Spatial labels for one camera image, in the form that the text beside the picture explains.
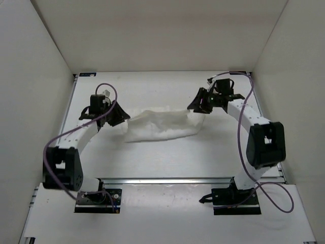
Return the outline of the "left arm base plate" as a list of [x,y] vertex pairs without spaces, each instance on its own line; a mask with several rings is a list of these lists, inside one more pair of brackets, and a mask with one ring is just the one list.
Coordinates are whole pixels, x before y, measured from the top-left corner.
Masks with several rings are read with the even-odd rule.
[[105,193],[89,194],[79,192],[74,213],[119,214],[121,211],[122,187],[104,186]]

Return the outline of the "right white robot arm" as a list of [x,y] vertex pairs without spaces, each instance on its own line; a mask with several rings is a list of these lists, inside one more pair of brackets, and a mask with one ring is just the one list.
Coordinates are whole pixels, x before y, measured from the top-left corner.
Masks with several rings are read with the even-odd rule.
[[228,199],[237,204],[245,199],[245,190],[254,188],[266,171],[286,158],[284,126],[271,122],[247,105],[245,97],[234,93],[233,80],[217,79],[210,83],[208,89],[199,89],[187,108],[195,113],[209,114],[214,107],[220,107],[238,121],[238,129],[247,131],[247,160],[243,171],[233,179],[235,186],[227,192]]

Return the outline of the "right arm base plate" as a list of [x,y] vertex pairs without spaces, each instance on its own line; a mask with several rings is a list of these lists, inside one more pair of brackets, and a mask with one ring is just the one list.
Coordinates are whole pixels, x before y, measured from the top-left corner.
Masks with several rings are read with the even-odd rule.
[[212,203],[215,216],[261,215],[256,193],[252,190],[231,190],[213,188],[211,193],[203,196],[200,203]]

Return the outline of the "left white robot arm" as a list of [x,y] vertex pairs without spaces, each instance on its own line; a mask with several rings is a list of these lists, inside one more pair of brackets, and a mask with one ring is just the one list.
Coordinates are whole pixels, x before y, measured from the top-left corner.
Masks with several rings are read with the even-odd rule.
[[109,99],[109,92],[90,96],[90,105],[85,107],[78,118],[77,126],[54,147],[45,149],[43,160],[43,187],[60,189],[57,180],[70,191],[84,190],[94,202],[106,197],[106,189],[100,181],[87,181],[83,175],[80,155],[90,140],[108,124],[112,127],[130,119],[116,100]]

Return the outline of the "white pleated skirt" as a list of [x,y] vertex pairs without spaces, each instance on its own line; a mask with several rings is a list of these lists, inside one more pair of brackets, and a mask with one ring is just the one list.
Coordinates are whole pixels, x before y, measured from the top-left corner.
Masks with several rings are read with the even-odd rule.
[[170,106],[128,109],[130,119],[120,124],[125,142],[166,141],[196,135],[205,115]]

